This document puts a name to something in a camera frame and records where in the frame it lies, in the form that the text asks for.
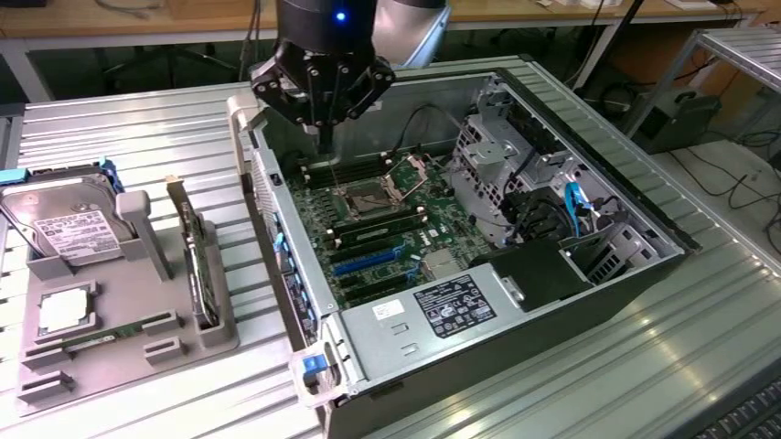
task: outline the ram slot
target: ram slot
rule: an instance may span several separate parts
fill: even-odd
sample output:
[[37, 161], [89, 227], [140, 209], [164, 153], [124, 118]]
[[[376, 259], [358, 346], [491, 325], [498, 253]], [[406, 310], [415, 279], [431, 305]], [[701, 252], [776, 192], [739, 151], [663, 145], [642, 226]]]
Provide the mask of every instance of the ram slot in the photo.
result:
[[378, 162], [363, 162], [351, 165], [318, 167], [304, 171], [306, 185], [312, 189], [335, 186], [371, 177], [379, 177], [386, 173], [386, 167]]
[[390, 236], [416, 230], [426, 225], [428, 216], [424, 208], [392, 213], [379, 219], [370, 219], [328, 230], [338, 249], [352, 247]]

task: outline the hard drive label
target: hard drive label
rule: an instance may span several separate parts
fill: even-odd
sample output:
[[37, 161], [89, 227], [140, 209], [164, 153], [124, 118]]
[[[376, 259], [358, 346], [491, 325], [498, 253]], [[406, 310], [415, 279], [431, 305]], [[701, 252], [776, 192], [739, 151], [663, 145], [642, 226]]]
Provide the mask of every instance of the hard drive label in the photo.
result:
[[418, 291], [415, 300], [439, 338], [454, 336], [496, 317], [468, 274]]
[[117, 237], [100, 210], [41, 219], [33, 224], [51, 247], [67, 261], [111, 252], [120, 247]]

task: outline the hard drive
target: hard drive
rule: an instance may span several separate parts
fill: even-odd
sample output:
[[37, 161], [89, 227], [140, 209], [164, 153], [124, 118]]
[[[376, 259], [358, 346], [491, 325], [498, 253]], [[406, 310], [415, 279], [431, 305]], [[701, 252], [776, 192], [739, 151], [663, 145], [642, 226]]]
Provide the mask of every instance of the hard drive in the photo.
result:
[[121, 256], [135, 232], [116, 214], [121, 185], [111, 162], [63, 169], [0, 171], [0, 211], [37, 257], [72, 266]]

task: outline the blue pcie slot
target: blue pcie slot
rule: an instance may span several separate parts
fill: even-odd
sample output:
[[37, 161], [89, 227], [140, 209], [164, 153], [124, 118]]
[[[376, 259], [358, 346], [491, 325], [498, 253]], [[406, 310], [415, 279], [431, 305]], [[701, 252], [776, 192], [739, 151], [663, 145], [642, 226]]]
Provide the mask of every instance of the blue pcie slot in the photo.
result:
[[358, 261], [343, 263], [342, 265], [334, 267], [334, 276], [342, 276], [344, 274], [350, 274], [366, 268], [374, 267], [375, 265], [380, 265], [382, 263], [392, 262], [399, 258], [400, 255], [402, 246], [362, 258]]

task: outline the slotted metal surface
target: slotted metal surface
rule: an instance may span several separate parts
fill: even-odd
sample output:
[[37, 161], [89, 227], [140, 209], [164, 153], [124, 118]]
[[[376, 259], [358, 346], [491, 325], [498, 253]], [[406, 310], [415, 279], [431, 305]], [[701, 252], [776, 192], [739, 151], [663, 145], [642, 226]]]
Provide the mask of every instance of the slotted metal surface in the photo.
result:
[[[638, 148], [534, 64], [515, 58], [458, 61], [426, 72], [488, 67], [518, 75], [701, 243], [702, 252], [605, 325], [371, 437], [659, 437], [781, 355], [778, 270], [726, 225], [718, 227], [706, 206], [685, 199]], [[221, 102], [237, 87], [29, 108], [20, 163], [45, 166], [112, 151], [125, 183], [155, 194], [155, 227], [173, 214], [163, 176], [188, 178], [188, 189], [203, 195], [192, 196], [196, 207], [220, 226], [241, 347], [225, 358], [20, 421], [11, 409], [13, 327], [27, 273], [23, 242], [11, 233], [0, 279], [8, 299], [0, 305], [0, 425], [13, 425], [4, 437], [53, 431], [64, 437], [320, 436], [315, 414], [295, 402], [286, 371], [290, 345], [229, 169]]]
[[698, 44], [781, 92], [781, 28], [709, 29]]

